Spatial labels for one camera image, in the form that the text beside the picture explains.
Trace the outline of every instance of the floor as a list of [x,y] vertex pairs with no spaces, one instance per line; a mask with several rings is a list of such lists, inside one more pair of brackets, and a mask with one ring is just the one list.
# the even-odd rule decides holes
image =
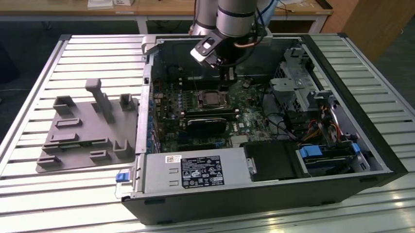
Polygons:
[[[190,21],[149,22],[150,33],[187,33]],[[0,141],[15,120],[62,34],[135,34],[135,22],[54,22],[46,30],[41,22],[0,22],[0,43],[22,72],[0,84]],[[415,106],[415,18],[376,64],[410,104]]]

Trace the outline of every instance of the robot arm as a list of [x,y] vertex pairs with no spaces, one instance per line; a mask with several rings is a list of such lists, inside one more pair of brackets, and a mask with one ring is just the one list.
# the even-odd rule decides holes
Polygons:
[[275,0],[198,0],[193,35],[207,35],[191,51],[195,60],[219,69],[235,68],[251,55],[265,32],[261,8]]

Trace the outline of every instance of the blue latch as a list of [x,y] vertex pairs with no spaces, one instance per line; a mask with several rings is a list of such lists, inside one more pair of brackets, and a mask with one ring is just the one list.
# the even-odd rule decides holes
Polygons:
[[352,147],[353,147],[356,153],[361,152],[361,147],[360,147],[360,145],[357,143],[352,144]]
[[123,169],[119,171],[118,175],[115,176],[115,181],[118,183],[130,181],[130,169]]
[[301,156],[302,158],[306,158],[309,156],[322,156],[322,150],[320,146],[305,146],[301,149]]

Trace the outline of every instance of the power supply label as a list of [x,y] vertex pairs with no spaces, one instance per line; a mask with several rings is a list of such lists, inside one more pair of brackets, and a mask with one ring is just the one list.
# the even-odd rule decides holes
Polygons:
[[225,185],[221,156],[182,159],[182,186],[199,188]]

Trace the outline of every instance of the motherboard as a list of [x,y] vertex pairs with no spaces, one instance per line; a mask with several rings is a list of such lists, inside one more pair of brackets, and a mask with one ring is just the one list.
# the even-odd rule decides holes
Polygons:
[[162,152],[235,148],[271,139],[262,84],[241,77],[227,91],[218,91],[203,89],[197,80],[189,83],[191,87],[154,83]]

